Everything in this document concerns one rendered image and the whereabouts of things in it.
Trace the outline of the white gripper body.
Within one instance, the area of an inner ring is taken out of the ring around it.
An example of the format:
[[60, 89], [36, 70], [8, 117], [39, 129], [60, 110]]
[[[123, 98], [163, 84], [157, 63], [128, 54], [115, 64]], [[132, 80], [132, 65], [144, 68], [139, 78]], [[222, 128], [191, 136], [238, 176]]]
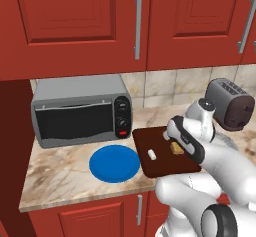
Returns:
[[180, 138], [180, 131], [177, 124], [180, 122], [178, 117], [173, 117], [169, 120], [167, 124], [167, 135], [169, 138], [178, 140]]

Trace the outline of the brown rectangular tray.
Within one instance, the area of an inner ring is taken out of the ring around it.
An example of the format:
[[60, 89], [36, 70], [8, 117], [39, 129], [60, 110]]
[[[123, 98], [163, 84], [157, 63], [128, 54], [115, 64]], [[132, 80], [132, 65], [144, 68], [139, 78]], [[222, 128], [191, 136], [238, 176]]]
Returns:
[[[174, 155], [171, 151], [171, 140], [165, 140], [165, 126], [140, 128], [132, 132], [143, 173], [148, 178], [157, 178], [170, 174], [200, 172], [201, 167], [185, 153]], [[148, 150], [152, 149], [156, 160], [151, 160]]]

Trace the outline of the tan brown cake piece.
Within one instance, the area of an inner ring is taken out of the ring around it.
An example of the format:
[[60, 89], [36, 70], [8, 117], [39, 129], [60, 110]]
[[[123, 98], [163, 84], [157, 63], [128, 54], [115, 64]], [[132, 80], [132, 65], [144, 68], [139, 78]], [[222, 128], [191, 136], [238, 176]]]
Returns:
[[171, 151], [174, 155], [182, 155], [184, 153], [183, 149], [176, 143], [171, 143]]

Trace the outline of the grey and brown toaster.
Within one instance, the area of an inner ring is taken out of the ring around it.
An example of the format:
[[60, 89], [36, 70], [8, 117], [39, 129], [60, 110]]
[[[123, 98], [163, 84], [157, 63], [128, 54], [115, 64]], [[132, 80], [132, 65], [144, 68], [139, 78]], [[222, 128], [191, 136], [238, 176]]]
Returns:
[[214, 119], [226, 131], [241, 131], [250, 121], [255, 99], [226, 78], [213, 79], [205, 97], [216, 106]]

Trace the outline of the blue round plate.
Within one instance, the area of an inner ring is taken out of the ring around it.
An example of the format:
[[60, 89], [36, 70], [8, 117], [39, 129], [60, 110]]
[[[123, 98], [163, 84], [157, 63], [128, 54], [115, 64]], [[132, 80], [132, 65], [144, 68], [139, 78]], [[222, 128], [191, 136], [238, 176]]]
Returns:
[[107, 183], [121, 183], [133, 178], [140, 168], [137, 153], [123, 145], [104, 146], [93, 153], [89, 169], [98, 179]]

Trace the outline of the red lower cupboard door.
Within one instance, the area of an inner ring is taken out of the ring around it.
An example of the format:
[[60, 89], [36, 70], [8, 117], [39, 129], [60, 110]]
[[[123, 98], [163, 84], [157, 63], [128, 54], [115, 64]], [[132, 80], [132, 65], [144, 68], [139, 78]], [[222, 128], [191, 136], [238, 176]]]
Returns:
[[157, 199], [155, 192], [150, 191], [147, 201], [145, 237], [155, 237], [158, 228], [165, 222], [169, 207]]
[[136, 224], [138, 194], [29, 212], [37, 237], [144, 237], [148, 193], [141, 225]]

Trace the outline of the black glass toaster oven door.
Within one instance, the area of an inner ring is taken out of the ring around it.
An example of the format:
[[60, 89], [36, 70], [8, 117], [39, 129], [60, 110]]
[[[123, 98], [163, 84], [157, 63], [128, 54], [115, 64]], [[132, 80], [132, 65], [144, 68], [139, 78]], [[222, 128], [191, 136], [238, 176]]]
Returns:
[[112, 104], [36, 110], [42, 139], [78, 139], [113, 131]]

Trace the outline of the narrow red upper cupboard door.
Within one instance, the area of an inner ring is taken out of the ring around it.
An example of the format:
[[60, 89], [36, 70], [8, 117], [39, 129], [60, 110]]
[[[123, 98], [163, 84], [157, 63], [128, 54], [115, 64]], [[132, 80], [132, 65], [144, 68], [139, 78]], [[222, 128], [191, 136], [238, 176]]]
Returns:
[[246, 46], [241, 58], [242, 64], [256, 64], [256, 53], [254, 53], [253, 41], [256, 41], [256, 12], [254, 14]]

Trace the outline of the grey toaster oven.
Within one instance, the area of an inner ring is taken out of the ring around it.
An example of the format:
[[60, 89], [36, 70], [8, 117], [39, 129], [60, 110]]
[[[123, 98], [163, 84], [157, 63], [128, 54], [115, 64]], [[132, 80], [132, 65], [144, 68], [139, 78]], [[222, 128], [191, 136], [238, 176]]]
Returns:
[[[128, 108], [125, 111], [117, 109], [118, 100], [128, 102]], [[112, 132], [70, 140], [41, 138], [35, 113], [36, 110], [101, 104], [112, 104]], [[119, 128], [117, 125], [118, 117], [127, 119], [128, 126]], [[31, 102], [31, 118], [37, 141], [43, 148], [126, 139], [130, 136], [132, 129], [132, 101], [125, 83], [119, 74], [41, 79], [38, 81]]]

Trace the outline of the wide red upper cupboard door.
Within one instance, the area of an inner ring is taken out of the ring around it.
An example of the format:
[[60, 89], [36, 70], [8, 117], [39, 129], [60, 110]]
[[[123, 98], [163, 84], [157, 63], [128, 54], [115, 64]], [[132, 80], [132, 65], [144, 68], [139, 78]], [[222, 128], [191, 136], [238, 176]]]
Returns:
[[0, 0], [0, 80], [146, 69], [150, 0]]

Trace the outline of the dark red tall cabinet side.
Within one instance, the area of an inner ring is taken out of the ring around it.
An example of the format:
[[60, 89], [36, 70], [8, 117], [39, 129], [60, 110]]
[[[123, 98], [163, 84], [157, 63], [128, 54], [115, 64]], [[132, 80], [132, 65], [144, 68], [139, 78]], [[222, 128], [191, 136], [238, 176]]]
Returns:
[[34, 142], [29, 80], [0, 81], [0, 221], [9, 237], [36, 237], [30, 217], [19, 211]]

